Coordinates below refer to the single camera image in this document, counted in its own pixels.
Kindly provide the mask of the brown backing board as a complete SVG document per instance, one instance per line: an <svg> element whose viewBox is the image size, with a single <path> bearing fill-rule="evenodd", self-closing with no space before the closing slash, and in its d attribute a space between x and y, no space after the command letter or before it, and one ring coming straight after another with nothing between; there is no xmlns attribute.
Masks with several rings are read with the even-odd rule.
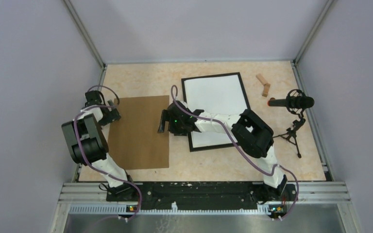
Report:
<svg viewBox="0 0 373 233"><path fill-rule="evenodd" d="M125 170L168 168L169 133L159 133L161 112L168 96L121 98L121 118L110 124L109 155Z"/></svg>

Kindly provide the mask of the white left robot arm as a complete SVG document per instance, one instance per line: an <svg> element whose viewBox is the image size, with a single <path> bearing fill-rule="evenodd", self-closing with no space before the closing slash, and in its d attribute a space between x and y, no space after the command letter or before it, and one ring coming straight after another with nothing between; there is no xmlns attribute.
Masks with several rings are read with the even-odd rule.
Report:
<svg viewBox="0 0 373 233"><path fill-rule="evenodd" d="M112 100L105 101L98 90L85 93L85 106L71 121L61 126L72 160L100 173L107 184L99 188L107 192L107 201L138 201L139 192L131 176L109 155L107 140L102 131L121 116Z"/></svg>

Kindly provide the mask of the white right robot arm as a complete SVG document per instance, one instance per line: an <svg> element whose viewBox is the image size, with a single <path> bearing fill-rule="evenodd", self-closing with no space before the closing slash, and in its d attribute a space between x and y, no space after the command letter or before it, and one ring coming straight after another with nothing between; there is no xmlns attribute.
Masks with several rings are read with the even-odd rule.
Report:
<svg viewBox="0 0 373 233"><path fill-rule="evenodd" d="M188 133L226 134L238 152L263 174L265 193L271 200L288 201L288 178L279 164L273 146L273 130L255 112L246 109L238 115L210 113L202 109L190 111L183 101L174 101L162 110L158 132L168 130L176 136Z"/></svg>

